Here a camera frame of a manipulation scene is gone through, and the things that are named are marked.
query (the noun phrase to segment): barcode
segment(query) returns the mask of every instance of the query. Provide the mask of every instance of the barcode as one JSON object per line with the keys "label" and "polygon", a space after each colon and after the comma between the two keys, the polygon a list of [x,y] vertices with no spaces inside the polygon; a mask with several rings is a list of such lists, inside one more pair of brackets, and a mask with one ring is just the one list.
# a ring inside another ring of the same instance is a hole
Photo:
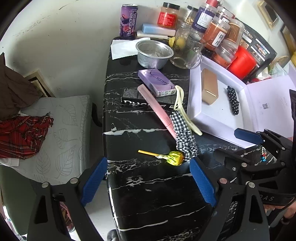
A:
{"label": "barcode", "polygon": [[269,109],[268,104],[263,104],[262,106],[264,110]]}

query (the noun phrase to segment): brown cloth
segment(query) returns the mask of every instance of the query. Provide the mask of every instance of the brown cloth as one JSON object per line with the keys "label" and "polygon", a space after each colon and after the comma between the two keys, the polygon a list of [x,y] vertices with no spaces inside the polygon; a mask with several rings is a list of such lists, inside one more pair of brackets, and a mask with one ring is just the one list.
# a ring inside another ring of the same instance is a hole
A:
{"label": "brown cloth", "polygon": [[42,96],[35,86],[19,73],[5,66],[0,55],[0,121],[15,117],[21,108],[29,107]]}

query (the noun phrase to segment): pink comb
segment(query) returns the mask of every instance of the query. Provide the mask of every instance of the pink comb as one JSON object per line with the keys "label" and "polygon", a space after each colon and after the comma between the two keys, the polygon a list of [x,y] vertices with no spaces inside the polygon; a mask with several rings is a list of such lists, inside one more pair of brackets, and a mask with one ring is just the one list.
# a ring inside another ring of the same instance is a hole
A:
{"label": "pink comb", "polygon": [[177,140],[177,135],[174,131],[172,120],[167,115],[167,113],[163,110],[163,108],[160,106],[160,104],[156,101],[154,96],[149,92],[149,90],[146,88],[146,86],[144,84],[142,84],[138,87],[138,91],[144,97],[144,99],[147,101],[147,103],[150,105],[152,110],[156,113],[156,115],[161,120],[161,122],[168,129],[168,131],[170,132],[172,137],[175,140]]}

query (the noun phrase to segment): glass pitcher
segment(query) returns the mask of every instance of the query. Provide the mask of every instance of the glass pitcher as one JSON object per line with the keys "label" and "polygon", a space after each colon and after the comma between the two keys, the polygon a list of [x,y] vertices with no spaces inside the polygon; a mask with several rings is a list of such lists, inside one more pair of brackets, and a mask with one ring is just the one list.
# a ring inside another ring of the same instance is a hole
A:
{"label": "glass pitcher", "polygon": [[179,28],[176,33],[173,50],[170,58],[173,65],[181,69],[194,69],[202,61],[201,51],[205,46],[201,43],[202,33],[193,28]]}

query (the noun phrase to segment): metal screw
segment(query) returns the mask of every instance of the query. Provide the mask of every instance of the metal screw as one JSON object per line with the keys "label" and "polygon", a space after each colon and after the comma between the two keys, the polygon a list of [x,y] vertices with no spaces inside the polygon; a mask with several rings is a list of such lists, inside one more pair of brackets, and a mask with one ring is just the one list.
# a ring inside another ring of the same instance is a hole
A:
{"label": "metal screw", "polygon": [[220,183],[222,183],[222,184],[226,184],[228,181],[227,181],[227,179],[226,178],[220,178]]}
{"label": "metal screw", "polygon": [[48,183],[48,182],[44,182],[44,183],[42,183],[42,187],[43,187],[43,188],[47,188],[47,187],[48,187],[48,185],[49,185],[49,183]]}
{"label": "metal screw", "polygon": [[70,180],[71,184],[76,184],[77,182],[78,182],[78,178],[75,178],[75,177]]}
{"label": "metal screw", "polygon": [[255,187],[255,184],[254,183],[251,183],[251,182],[249,182],[248,185],[249,185],[250,188],[254,188]]}

